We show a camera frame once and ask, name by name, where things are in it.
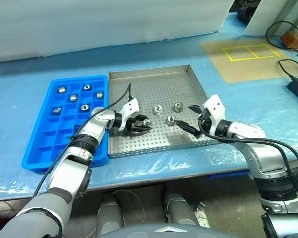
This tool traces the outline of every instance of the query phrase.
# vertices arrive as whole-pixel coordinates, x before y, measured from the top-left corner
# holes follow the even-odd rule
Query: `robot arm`
[[[92,115],[101,109],[95,108]],[[11,219],[0,231],[0,238],[62,237],[74,199],[82,196],[89,184],[90,165],[105,129],[115,127],[129,135],[150,130],[139,121],[148,119],[139,115],[140,111],[137,99],[129,97],[121,111],[106,109],[88,120],[52,170],[47,191],[35,196]]]
[[[261,139],[266,137],[264,130],[256,125],[225,120],[225,108],[218,95],[205,102],[204,110],[199,106],[189,108],[200,114],[199,130],[183,121],[176,122],[179,127],[197,138],[205,134],[220,142],[231,143],[245,157],[266,212],[262,220],[267,237],[298,234],[296,178],[288,171],[280,150],[262,143]]]

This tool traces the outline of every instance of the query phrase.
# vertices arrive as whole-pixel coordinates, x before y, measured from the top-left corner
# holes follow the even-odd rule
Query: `orange object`
[[[286,48],[298,48],[298,32],[288,31],[280,39]]]

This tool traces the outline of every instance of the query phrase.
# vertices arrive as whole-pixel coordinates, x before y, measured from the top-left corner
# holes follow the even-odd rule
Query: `gray cylinder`
[[[169,223],[199,225],[192,208],[179,193],[166,194],[165,209]]]
[[[98,210],[96,235],[101,236],[124,226],[123,215],[115,198],[104,201]]]

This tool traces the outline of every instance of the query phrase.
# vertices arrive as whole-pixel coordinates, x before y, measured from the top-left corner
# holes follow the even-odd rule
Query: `brown paper mat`
[[[265,39],[215,41],[201,46],[227,83],[287,77],[277,61],[290,57]],[[298,76],[298,65],[282,64],[290,74]]]

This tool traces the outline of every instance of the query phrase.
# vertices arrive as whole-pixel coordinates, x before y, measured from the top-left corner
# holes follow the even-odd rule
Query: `blue plastic tray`
[[[84,91],[85,85],[90,85],[91,89]],[[59,87],[66,88],[66,93],[58,93]],[[97,99],[97,92],[103,92],[103,99]],[[77,102],[70,101],[72,94],[78,95]],[[89,105],[88,111],[80,110],[83,104]],[[106,76],[53,80],[26,148],[22,167],[39,174],[44,173],[69,143],[69,136],[74,135],[74,125],[81,125],[90,116],[93,108],[106,106],[108,106]],[[59,115],[53,113],[55,108],[62,108]],[[108,132],[106,131],[91,166],[101,166],[108,161]]]

